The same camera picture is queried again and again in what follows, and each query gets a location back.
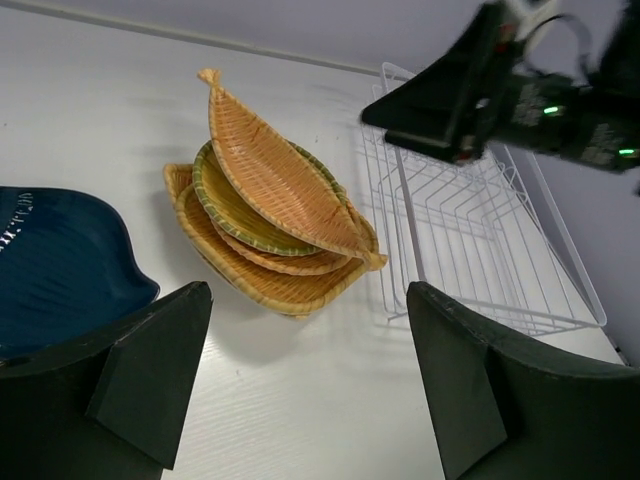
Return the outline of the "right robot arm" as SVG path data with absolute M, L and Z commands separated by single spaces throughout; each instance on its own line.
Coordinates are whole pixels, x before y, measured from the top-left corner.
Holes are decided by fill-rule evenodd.
M 533 38 L 554 21 L 576 35 L 583 83 L 527 59 Z M 384 130 L 389 144 L 451 165 L 477 161 L 499 142 L 621 174 L 639 166 L 638 2 L 626 2 L 596 70 L 590 49 L 574 15 L 536 19 L 508 1 L 484 2 L 442 57 L 360 120 Z

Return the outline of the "triangular woven basket plate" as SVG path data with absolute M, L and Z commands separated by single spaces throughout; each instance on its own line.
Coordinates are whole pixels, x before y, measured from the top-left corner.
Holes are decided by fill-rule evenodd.
M 167 164 L 165 185 L 177 221 L 199 255 L 224 279 L 257 304 L 294 318 L 305 318 L 342 294 L 368 271 L 360 259 L 329 273 L 295 276 L 269 270 L 241 256 L 214 229 L 200 205 L 189 164 Z

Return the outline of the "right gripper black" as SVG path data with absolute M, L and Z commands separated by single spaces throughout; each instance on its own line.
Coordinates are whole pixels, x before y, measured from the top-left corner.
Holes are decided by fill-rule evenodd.
M 442 57 L 364 108 L 361 122 L 437 160 L 479 159 L 497 136 L 528 38 L 549 16 L 548 1 L 483 3 Z

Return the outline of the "round green-rimmed woven plate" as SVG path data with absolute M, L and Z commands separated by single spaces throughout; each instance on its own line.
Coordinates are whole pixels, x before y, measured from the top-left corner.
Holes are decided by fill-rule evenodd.
M 241 246 L 277 257 L 308 256 L 320 251 L 317 245 L 307 244 L 269 223 L 246 203 L 222 172 L 210 141 L 198 151 L 192 177 L 197 199 L 212 223 Z

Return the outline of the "dark blue ceramic plate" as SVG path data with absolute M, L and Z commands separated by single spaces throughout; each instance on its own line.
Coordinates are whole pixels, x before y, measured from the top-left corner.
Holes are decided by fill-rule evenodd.
M 111 205 L 74 190 L 2 187 L 2 358 L 108 325 L 159 292 Z

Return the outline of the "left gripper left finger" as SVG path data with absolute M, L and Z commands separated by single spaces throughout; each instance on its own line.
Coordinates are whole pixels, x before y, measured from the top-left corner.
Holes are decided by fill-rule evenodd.
M 1 364 L 4 479 L 159 479 L 173 469 L 213 296 L 191 282 Z

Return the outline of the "fish-shaped woven plate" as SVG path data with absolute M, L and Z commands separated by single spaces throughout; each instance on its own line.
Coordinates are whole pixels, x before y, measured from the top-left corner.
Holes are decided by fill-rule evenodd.
M 328 181 L 259 115 L 226 90 L 221 72 L 197 73 L 209 87 L 208 123 L 219 165 L 243 200 L 294 238 L 364 260 L 376 271 L 387 257 L 372 251 Z

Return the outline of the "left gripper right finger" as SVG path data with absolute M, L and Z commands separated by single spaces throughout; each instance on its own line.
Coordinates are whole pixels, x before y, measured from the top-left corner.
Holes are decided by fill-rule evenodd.
M 425 282 L 408 316 L 448 479 L 635 479 L 639 372 L 499 324 Z

